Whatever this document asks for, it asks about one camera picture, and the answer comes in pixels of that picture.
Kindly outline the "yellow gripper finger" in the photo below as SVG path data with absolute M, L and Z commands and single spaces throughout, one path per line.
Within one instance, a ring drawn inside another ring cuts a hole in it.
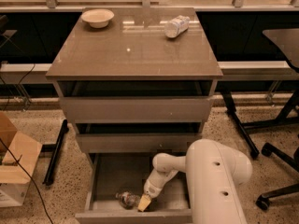
M 148 194 L 143 194 L 140 198 L 137 209 L 140 212 L 144 212 L 146 208 L 150 205 L 150 203 L 151 203 L 151 197 Z

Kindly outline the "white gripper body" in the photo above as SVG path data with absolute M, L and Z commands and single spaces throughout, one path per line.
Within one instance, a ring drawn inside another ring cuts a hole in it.
M 165 184 L 174 178 L 177 173 L 177 170 L 172 170 L 166 173 L 153 169 L 145 182 L 144 194 L 151 197 L 151 199 L 157 198 Z

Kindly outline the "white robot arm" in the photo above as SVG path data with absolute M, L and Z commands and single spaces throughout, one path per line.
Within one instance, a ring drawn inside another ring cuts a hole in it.
M 252 165 L 239 150 L 210 139 L 193 142 L 184 156 L 159 153 L 145 182 L 144 211 L 177 173 L 186 175 L 193 224 L 248 224 L 236 192 L 250 180 Z

